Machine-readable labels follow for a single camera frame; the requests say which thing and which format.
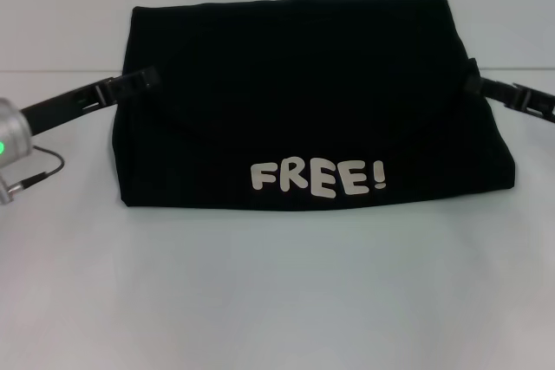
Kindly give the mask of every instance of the cable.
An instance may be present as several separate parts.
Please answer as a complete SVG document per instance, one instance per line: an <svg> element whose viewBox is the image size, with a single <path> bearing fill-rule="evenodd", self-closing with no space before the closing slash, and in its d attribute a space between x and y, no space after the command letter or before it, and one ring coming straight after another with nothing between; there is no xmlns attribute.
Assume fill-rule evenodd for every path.
<svg viewBox="0 0 555 370"><path fill-rule="evenodd" d="M39 152L47 153L49 155L52 155L58 158L60 160L60 165L54 171L41 172L41 173L38 173L37 175L34 175L32 177L29 177L21 181L19 185L21 186L21 189L24 189L24 190L26 190L27 188L30 188L35 184L38 184L41 181L44 181L46 178L51 177L55 173L58 173L66 165L66 161L63 159L61 154L56 153L54 151L50 151L49 149L44 149L43 147L40 147L40 146L33 146L33 147Z"/></svg>

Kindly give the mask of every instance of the black cable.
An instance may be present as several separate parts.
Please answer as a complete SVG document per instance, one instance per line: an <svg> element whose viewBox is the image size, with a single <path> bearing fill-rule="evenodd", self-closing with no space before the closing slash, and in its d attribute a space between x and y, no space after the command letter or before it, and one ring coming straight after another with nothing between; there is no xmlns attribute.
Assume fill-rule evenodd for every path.
<svg viewBox="0 0 555 370"><path fill-rule="evenodd" d="M20 184L21 184L21 187L24 190L26 190L27 188L30 188L31 186L33 186L35 184L38 184L41 181L44 181L46 178L51 177L55 173L58 173L66 165L66 161L63 160L63 157L62 157L61 154L56 153L54 151L50 151L49 149L44 149L43 147L39 147L39 146L33 146L33 147L39 152L47 153L49 155L52 155L52 156L58 158L60 160L60 165L54 171L41 172L41 173L38 173L37 175L34 175L32 177L29 177L29 178L24 179L23 181L21 181Z"/></svg>

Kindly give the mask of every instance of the white lettering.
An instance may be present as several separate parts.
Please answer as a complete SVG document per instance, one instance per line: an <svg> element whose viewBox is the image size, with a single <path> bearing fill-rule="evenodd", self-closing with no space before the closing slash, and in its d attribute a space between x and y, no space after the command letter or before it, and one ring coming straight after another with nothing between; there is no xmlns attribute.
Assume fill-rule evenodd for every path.
<svg viewBox="0 0 555 370"><path fill-rule="evenodd" d="M299 174L304 169L304 161L297 156L292 156L281 161L281 171L279 173L279 184L281 191L287 192L291 188L290 182L293 181L299 188L306 188L309 182Z"/></svg>
<svg viewBox="0 0 555 370"><path fill-rule="evenodd" d="M333 175L323 173L322 169L335 171L336 166L327 159L312 158L310 160L310 192L315 197L335 198L336 192L324 188L322 184L335 184L336 179Z"/></svg>
<svg viewBox="0 0 555 370"><path fill-rule="evenodd" d="M347 160L337 164L337 170L343 182L343 188L347 195L368 194L370 189L364 185L355 185L356 182L365 182L365 173L352 173L351 169L364 169L366 164L363 160Z"/></svg>
<svg viewBox="0 0 555 370"><path fill-rule="evenodd" d="M274 183L276 177L263 172L275 172L278 170L278 164L269 162L267 164L255 164L251 166L252 188L261 190L264 182Z"/></svg>

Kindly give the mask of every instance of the black fabric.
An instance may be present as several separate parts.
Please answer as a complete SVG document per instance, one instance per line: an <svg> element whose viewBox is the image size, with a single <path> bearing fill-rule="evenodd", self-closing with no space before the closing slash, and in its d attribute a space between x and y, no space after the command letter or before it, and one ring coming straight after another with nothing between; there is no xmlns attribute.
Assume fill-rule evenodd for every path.
<svg viewBox="0 0 555 370"><path fill-rule="evenodd" d="M163 87L121 103L114 123L129 206L333 210L514 185L489 105L463 93L477 69L447 0L136 8L124 73L149 66ZM305 163L306 188L284 191L289 157ZM336 170L311 169L313 159ZM349 195L338 166L353 160L368 192ZM275 182L257 190L251 167L264 163L277 164L264 172ZM316 171L333 175L323 188L335 197L318 194Z"/></svg>

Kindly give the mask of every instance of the white table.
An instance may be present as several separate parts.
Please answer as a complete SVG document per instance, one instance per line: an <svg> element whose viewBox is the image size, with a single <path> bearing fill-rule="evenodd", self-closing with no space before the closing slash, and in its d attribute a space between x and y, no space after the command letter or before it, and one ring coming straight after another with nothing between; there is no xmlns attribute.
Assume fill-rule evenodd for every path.
<svg viewBox="0 0 555 370"><path fill-rule="evenodd" d="M0 95L117 75L133 5L204 1L232 0L0 0ZM452 4L482 66L555 67L551 0ZM113 108L40 135L68 164L0 207L0 368L554 368L555 126L492 106L514 190L354 211L131 210Z"/></svg>

